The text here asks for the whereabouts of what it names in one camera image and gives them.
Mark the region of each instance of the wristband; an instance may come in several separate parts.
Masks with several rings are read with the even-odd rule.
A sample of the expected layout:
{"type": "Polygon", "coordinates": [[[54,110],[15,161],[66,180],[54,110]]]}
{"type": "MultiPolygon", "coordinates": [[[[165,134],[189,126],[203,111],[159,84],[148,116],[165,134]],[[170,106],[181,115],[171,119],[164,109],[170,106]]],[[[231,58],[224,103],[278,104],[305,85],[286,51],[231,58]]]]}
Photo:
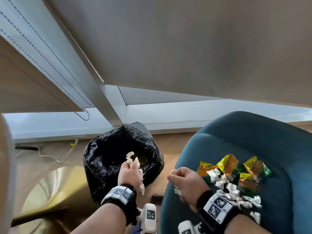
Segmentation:
{"type": "Polygon", "coordinates": [[[224,233],[229,222],[242,212],[228,198],[211,194],[206,191],[198,198],[199,216],[210,232],[224,233]]]}
{"type": "Polygon", "coordinates": [[[135,223],[138,215],[136,205],[136,191],[132,185],[121,184],[110,190],[101,202],[101,206],[106,203],[113,203],[122,209],[126,217],[126,225],[135,223]]]}

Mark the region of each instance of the blue upholstered chair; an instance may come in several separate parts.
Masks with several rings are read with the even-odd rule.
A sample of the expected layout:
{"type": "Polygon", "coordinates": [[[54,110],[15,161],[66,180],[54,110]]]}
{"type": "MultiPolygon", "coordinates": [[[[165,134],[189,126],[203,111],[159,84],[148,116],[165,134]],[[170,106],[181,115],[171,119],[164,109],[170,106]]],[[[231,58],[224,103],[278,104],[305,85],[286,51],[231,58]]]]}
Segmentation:
{"type": "MultiPolygon", "coordinates": [[[[272,233],[312,233],[312,134],[247,112],[232,112],[206,125],[186,144],[175,168],[196,171],[199,161],[216,164],[227,154],[244,162],[257,156],[274,172],[261,186],[261,225],[272,233]]],[[[184,220],[199,219],[169,183],[160,233],[178,233],[184,220]]]]}

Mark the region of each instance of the floor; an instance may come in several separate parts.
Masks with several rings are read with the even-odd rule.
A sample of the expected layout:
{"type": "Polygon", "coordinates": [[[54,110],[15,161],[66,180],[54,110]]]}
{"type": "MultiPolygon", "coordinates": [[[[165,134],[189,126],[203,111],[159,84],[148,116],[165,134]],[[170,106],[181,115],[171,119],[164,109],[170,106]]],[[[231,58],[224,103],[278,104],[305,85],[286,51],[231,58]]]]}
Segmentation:
{"type": "MultiPolygon", "coordinates": [[[[154,139],[161,150],[165,167],[156,180],[146,187],[145,195],[139,196],[137,203],[139,207],[143,207],[145,203],[150,202],[153,194],[164,194],[167,187],[167,175],[174,168],[177,159],[182,152],[185,144],[193,136],[194,133],[177,133],[177,134],[160,134],[154,135],[154,139]]],[[[49,172],[69,165],[82,166],[82,156],[86,145],[90,140],[80,140],[76,147],[69,154],[67,160],[59,164],[50,157],[39,157],[37,152],[26,150],[17,158],[17,184],[16,199],[14,205],[14,214],[20,213],[30,191],[34,186],[49,172]]],[[[62,160],[68,151],[72,148],[72,141],[55,141],[44,143],[23,144],[29,146],[41,147],[42,155],[52,155],[62,160]]]]}

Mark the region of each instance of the forearm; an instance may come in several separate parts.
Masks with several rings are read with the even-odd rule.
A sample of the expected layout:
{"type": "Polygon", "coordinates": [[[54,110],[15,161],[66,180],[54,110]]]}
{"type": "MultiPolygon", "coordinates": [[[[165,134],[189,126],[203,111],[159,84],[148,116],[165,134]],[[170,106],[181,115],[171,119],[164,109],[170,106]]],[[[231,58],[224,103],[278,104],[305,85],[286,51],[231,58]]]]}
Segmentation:
{"type": "Polygon", "coordinates": [[[126,229],[126,217],[115,204],[101,206],[86,221],[80,224],[72,234],[123,234],[126,229]]]}
{"type": "Polygon", "coordinates": [[[239,214],[230,221],[224,234],[270,234],[245,215],[239,214]]]}

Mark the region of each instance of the trash bin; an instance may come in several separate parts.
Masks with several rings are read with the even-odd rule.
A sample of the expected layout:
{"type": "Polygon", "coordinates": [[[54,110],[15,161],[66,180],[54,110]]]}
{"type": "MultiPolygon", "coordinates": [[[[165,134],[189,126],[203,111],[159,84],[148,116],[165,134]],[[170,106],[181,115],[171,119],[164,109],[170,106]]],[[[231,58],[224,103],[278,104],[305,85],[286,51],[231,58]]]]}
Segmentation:
{"type": "Polygon", "coordinates": [[[87,145],[83,163],[91,197],[96,204],[100,205],[104,196],[117,185],[120,166],[131,151],[140,161],[146,187],[161,173],[164,160],[143,124],[123,124],[93,138],[87,145]]]}

